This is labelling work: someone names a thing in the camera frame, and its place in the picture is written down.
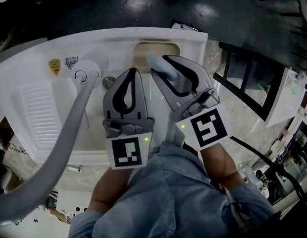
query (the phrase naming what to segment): shirt button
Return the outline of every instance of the shirt button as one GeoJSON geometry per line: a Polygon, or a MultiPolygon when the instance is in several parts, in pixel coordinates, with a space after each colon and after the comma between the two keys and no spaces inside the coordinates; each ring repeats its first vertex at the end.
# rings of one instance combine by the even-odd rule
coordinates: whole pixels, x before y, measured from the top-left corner
{"type": "Polygon", "coordinates": [[[173,232],[169,230],[169,231],[166,233],[166,236],[169,237],[169,236],[171,236],[172,234],[173,234],[173,232]]]}

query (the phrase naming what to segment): sticker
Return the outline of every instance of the sticker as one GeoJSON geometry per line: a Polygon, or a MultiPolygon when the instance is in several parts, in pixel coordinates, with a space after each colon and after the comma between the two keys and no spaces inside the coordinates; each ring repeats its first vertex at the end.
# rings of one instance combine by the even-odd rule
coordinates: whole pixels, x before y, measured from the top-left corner
{"type": "Polygon", "coordinates": [[[78,57],[71,57],[65,59],[65,65],[68,66],[69,69],[72,69],[75,63],[79,61],[78,57]]]}
{"type": "Polygon", "coordinates": [[[200,147],[209,145],[227,136],[225,126],[217,109],[192,119],[191,124],[200,147]]]}
{"type": "Polygon", "coordinates": [[[58,75],[61,69],[60,59],[51,59],[49,62],[49,68],[54,73],[54,75],[58,75]]]}
{"type": "Polygon", "coordinates": [[[113,140],[112,147],[116,167],[142,164],[142,156],[137,137],[113,140]]]}

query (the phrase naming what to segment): white sink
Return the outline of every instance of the white sink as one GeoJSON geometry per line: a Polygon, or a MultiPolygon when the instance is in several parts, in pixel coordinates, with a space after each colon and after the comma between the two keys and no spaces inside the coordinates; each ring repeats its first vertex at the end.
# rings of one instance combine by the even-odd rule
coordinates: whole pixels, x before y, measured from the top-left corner
{"type": "MultiPolygon", "coordinates": [[[[81,60],[89,54],[99,53],[109,61],[103,77],[119,75],[133,66],[134,48],[139,43],[145,41],[148,45],[157,43],[157,40],[176,45],[183,57],[199,64],[203,61],[207,41],[205,33],[164,28],[117,28],[51,40],[0,63],[0,104],[30,157],[36,162],[45,161],[76,97],[65,58],[78,57],[81,60]],[[48,61],[51,59],[61,60],[57,76],[49,69],[48,61]]],[[[151,144],[151,148],[155,148],[177,129],[169,121],[170,108],[151,75],[145,73],[142,78],[148,115],[155,119],[151,144]]],[[[105,92],[102,84],[93,90],[86,108],[90,127],[79,129],[69,164],[109,164],[102,126],[105,92]]]]}

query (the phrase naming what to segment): metal pipe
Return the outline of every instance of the metal pipe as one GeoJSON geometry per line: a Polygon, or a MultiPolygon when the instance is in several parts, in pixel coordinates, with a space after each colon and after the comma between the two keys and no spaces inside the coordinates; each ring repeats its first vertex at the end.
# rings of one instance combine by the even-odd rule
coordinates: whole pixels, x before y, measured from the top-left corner
{"type": "Polygon", "coordinates": [[[91,71],[78,93],[60,135],[39,171],[16,190],[0,195],[0,226],[19,220],[40,205],[59,181],[69,161],[82,116],[99,74],[91,71]]]}

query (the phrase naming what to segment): blue shirt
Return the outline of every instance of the blue shirt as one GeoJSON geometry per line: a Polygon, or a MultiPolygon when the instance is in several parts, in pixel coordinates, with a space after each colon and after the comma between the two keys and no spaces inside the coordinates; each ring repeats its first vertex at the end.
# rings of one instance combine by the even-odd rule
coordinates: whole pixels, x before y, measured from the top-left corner
{"type": "MultiPolygon", "coordinates": [[[[230,193],[258,226],[274,213],[254,186],[230,193]]],[[[163,143],[108,212],[87,210],[74,217],[69,237],[223,237],[237,229],[227,196],[209,183],[199,158],[163,143]]]]}

